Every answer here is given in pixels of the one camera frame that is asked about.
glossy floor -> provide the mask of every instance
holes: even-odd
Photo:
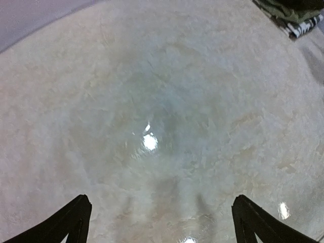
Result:
[[[250,1],[111,0],[0,54],[0,240],[78,194],[89,243],[235,242],[243,193],[324,229],[324,36]]]

striped fabric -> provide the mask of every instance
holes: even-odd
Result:
[[[254,4],[261,9],[290,39],[297,39],[300,36],[310,32],[320,21],[323,20],[323,15],[319,14],[313,18],[307,19],[304,22],[297,24],[278,18],[271,15],[268,11],[262,8],[258,0],[253,0]]]

